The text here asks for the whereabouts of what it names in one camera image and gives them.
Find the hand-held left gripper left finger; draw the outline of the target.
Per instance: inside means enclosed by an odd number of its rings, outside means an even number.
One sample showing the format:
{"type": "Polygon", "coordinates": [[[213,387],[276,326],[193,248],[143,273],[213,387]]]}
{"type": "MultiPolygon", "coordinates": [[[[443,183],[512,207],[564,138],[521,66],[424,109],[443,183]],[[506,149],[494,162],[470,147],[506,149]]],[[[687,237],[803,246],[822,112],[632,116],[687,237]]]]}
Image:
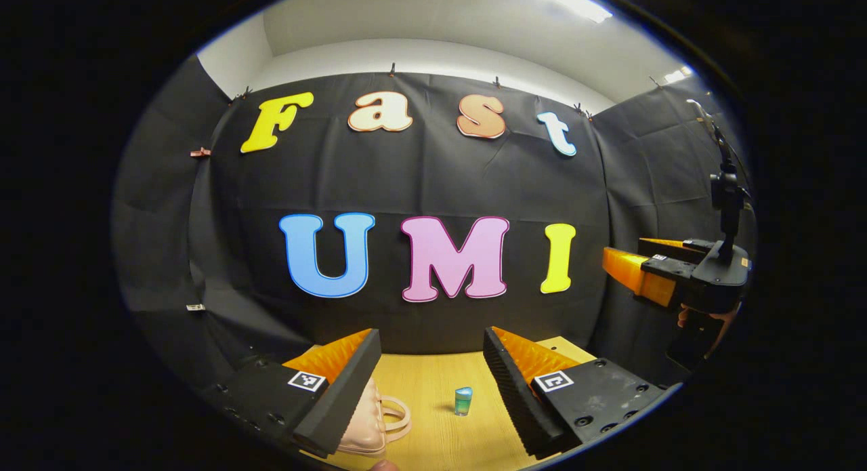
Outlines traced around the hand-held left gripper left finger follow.
{"type": "Polygon", "coordinates": [[[207,402],[275,447],[326,458],[337,452],[380,357],[378,329],[310,348],[287,362],[257,356],[207,387],[207,402]]]}

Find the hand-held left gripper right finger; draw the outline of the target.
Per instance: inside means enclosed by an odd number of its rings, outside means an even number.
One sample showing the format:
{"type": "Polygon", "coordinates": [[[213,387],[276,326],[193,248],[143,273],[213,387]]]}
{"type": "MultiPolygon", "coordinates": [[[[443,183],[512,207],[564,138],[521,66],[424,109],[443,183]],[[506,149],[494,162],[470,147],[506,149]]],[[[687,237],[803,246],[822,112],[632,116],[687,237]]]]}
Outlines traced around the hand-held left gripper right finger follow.
{"type": "Polygon", "coordinates": [[[485,328],[483,356],[524,450],[539,461],[591,446],[670,393],[608,359],[579,362],[496,327],[485,328]]]}

